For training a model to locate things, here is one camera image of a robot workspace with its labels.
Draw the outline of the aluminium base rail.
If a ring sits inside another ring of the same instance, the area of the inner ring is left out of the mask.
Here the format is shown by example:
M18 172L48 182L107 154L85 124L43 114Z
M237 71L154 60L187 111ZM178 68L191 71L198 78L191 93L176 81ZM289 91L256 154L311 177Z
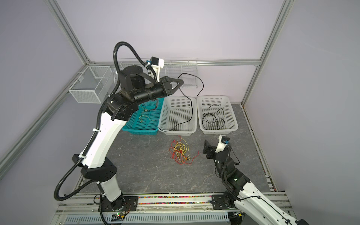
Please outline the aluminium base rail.
M216 204L211 203L217 193L187 193L187 194L130 194L125 199L134 199L132 205L135 212L211 212ZM80 194L62 201L56 213L92 213L98 211L99 194Z

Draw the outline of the white plastic basket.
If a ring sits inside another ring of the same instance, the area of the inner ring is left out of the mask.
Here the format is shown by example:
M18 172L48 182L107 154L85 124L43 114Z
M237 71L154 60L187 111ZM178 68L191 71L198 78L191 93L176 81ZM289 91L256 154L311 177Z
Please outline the white plastic basket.
M193 97L164 98L158 123L165 135L190 136L197 130L197 100Z
M199 96L196 102L200 129L205 135L226 135L238 129L236 116L227 96Z

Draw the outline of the white plastic basket right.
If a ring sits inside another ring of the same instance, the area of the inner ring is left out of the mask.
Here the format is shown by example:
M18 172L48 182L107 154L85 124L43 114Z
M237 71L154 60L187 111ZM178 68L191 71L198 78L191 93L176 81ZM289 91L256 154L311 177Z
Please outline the white plastic basket right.
M236 116L227 96L199 96L196 102L200 129L205 135L226 135L238 129Z

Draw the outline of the teal plastic basket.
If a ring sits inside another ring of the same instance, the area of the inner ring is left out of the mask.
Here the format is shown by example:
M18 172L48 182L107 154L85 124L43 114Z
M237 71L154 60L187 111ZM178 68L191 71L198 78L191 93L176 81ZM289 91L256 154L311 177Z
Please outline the teal plastic basket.
M122 130L133 135L156 135L163 102L164 98L158 98L140 104Z

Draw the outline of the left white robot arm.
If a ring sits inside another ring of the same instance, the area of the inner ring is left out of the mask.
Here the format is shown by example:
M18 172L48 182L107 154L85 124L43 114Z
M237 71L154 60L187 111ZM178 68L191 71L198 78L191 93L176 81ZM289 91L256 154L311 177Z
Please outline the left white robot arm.
M141 65L121 70L117 57L120 47L128 47ZM115 87L99 109L90 141L80 154L72 157L74 165L55 187L53 196L56 201L67 200L95 182L101 193L100 200L106 199L113 211L121 210L125 204L124 195L116 179L117 167L107 157L107 153L120 130L132 114L138 111L140 104L170 96L184 84L182 79L159 77L159 70L155 67L161 68L160 59L153 57L145 62L124 41L115 45L113 61L117 71ZM81 173L88 181L70 194L60 196L62 185L77 167L81 167Z

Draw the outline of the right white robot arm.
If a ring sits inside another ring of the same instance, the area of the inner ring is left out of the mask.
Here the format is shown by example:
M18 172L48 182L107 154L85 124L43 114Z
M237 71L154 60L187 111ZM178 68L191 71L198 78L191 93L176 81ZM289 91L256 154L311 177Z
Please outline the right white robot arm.
M231 158L232 146L229 138L220 140L220 150L204 141L203 154L215 164L225 194L231 202L231 207L240 210L251 217L259 225L307 225L304 219L296 219L269 200L254 183L235 167Z

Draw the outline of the white mesh wall box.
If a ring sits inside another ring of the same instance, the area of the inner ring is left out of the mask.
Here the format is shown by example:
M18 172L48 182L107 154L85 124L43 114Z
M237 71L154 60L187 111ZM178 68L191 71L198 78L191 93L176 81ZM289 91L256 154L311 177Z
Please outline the white mesh wall box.
M82 104L101 104L114 88L110 66L87 66L70 86L69 92Z

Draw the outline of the white plastic basket middle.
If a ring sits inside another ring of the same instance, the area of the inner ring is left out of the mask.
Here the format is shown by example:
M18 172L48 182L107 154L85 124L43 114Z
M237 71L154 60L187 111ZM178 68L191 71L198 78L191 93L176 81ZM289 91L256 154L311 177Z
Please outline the white plastic basket middle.
M165 135L190 136L197 130L197 100L193 97L164 98L158 123Z

